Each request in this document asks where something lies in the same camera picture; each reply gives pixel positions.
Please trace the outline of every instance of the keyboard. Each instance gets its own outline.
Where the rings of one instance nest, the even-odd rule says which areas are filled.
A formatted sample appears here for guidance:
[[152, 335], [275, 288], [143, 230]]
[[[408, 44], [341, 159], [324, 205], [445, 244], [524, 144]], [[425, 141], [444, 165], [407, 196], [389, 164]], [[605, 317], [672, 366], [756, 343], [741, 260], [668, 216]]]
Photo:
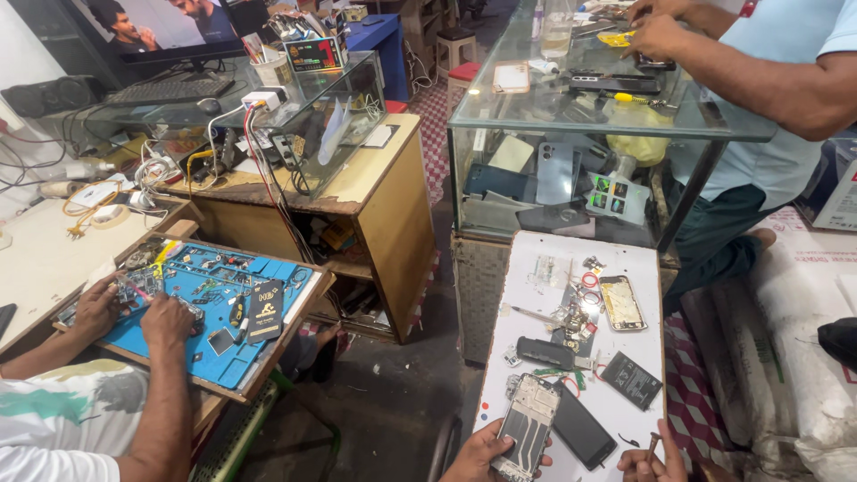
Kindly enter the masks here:
[[131, 86], [105, 99], [112, 107], [133, 105], [179, 104], [218, 98], [235, 84], [231, 81], [156, 82]]

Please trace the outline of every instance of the plastic stool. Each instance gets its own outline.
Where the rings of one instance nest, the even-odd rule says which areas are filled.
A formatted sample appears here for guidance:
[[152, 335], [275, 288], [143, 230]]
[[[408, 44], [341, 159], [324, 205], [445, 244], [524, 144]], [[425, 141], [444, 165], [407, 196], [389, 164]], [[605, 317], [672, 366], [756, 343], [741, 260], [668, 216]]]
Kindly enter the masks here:
[[[444, 68], [440, 62], [442, 51], [445, 46], [449, 52], [449, 67]], [[463, 27], [445, 28], [437, 33], [437, 71], [440, 75], [449, 78], [449, 71], [461, 65], [461, 47], [470, 45], [470, 57], [476, 60], [476, 33]]]
[[385, 100], [384, 105], [387, 106], [387, 113], [390, 114], [404, 114], [408, 111], [408, 105], [405, 102]]
[[468, 62], [449, 71], [449, 82], [446, 85], [446, 118], [452, 115], [452, 92], [456, 87], [469, 88], [476, 73], [482, 67], [481, 63]]

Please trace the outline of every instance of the cardboard box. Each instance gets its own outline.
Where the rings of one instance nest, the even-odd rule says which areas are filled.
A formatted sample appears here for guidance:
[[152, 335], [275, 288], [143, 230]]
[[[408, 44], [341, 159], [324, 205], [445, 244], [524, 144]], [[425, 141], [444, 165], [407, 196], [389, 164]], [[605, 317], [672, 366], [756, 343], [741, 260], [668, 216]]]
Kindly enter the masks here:
[[814, 227], [857, 231], [857, 132], [825, 142], [821, 160], [794, 205]]
[[345, 7], [343, 10], [345, 11], [345, 19], [347, 21], [361, 21], [366, 15], [369, 15], [366, 5], [351, 5], [350, 7]]

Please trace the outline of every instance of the charger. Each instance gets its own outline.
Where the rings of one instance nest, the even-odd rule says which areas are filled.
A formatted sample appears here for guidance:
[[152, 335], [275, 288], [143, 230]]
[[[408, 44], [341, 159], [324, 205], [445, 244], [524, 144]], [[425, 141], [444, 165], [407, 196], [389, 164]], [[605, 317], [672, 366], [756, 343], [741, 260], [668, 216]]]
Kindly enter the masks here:
[[289, 95], [285, 92], [285, 87], [283, 86], [259, 87], [241, 98], [245, 109], [249, 109], [253, 104], [261, 100], [265, 102], [262, 110], [270, 112], [285, 104], [289, 100]]

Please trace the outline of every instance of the computer monitor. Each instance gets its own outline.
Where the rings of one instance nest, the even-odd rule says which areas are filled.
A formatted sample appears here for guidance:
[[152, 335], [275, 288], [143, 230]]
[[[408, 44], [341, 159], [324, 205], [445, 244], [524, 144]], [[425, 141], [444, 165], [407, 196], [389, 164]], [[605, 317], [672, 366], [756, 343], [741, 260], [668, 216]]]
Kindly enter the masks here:
[[169, 66], [245, 55], [225, 1], [64, 1], [74, 6], [76, 20], [86, 23], [81, 27], [94, 30], [127, 64]]

